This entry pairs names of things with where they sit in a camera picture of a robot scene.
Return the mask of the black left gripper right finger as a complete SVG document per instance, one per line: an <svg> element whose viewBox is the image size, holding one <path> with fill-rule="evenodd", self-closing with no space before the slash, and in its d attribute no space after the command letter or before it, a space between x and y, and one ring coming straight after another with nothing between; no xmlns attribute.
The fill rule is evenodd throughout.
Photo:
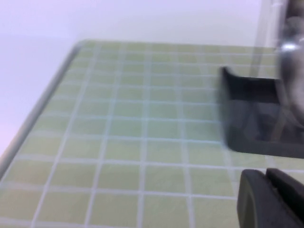
<svg viewBox="0 0 304 228"><path fill-rule="evenodd" d="M269 168L266 177L276 189L294 221L304 225L304 185L285 172Z"/></svg>

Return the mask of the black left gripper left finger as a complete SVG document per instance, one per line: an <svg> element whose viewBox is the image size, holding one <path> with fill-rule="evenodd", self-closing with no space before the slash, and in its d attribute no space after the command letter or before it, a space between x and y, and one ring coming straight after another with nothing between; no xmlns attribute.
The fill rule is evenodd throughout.
<svg viewBox="0 0 304 228"><path fill-rule="evenodd" d="M237 215L241 228L263 228L266 223L264 200L269 193L265 175L258 170L243 170L240 177Z"/></svg>

